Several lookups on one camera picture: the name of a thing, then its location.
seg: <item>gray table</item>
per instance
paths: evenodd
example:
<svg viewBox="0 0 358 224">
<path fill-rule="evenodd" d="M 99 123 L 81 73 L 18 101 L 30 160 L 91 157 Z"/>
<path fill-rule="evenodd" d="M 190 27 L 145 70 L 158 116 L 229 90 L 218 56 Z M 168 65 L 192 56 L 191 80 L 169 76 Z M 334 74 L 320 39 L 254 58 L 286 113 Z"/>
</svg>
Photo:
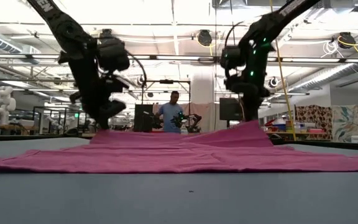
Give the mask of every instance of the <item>gray table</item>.
<svg viewBox="0 0 358 224">
<path fill-rule="evenodd" d="M 87 143 L 73 138 L 1 141 L 0 156 Z M 3 223 L 355 224 L 358 173 L 0 174 Z"/>
</svg>

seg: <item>person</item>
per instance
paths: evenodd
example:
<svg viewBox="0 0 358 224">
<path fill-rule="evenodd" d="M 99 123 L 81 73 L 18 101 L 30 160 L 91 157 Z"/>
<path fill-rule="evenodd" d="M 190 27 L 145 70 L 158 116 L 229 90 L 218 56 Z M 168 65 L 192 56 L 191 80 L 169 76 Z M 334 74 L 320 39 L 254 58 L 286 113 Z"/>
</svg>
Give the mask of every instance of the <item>person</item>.
<svg viewBox="0 0 358 224">
<path fill-rule="evenodd" d="M 179 92 L 172 91 L 171 100 L 169 103 L 165 103 L 160 107 L 158 112 L 155 114 L 156 117 L 163 116 L 164 127 L 163 131 L 166 133 L 180 133 L 180 128 L 178 128 L 173 122 L 171 122 L 174 116 L 178 116 L 179 112 L 183 113 L 183 109 L 177 103 L 179 100 Z"/>
</svg>

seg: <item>floral curtain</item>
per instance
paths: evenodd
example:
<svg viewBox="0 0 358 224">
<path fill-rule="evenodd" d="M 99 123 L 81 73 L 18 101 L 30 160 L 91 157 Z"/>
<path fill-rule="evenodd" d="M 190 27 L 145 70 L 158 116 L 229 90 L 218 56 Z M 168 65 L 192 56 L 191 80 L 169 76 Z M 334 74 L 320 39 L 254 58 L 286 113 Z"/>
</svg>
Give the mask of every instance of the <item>floral curtain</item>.
<svg viewBox="0 0 358 224">
<path fill-rule="evenodd" d="M 296 106 L 295 121 L 301 123 L 314 123 L 316 128 L 324 130 L 324 134 L 310 134 L 306 140 L 325 140 L 332 138 L 332 111 L 329 107 L 318 105 Z"/>
<path fill-rule="evenodd" d="M 351 142 L 352 136 L 358 136 L 358 105 L 332 106 L 333 141 Z"/>
</svg>

